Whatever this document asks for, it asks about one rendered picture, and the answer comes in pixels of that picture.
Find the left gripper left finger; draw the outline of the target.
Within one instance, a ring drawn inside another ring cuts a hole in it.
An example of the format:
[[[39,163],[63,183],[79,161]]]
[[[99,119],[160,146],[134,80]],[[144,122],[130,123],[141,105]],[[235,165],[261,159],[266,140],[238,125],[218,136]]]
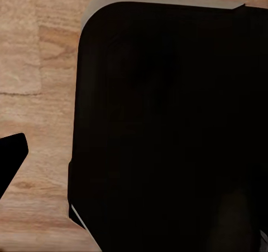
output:
[[[24,133],[0,138],[0,198],[28,155]]]

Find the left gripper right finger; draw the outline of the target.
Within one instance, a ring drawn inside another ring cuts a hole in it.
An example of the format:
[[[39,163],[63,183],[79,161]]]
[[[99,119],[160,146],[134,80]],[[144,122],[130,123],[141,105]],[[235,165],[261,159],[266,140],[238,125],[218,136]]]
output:
[[[268,134],[255,133],[251,153],[268,176]]]

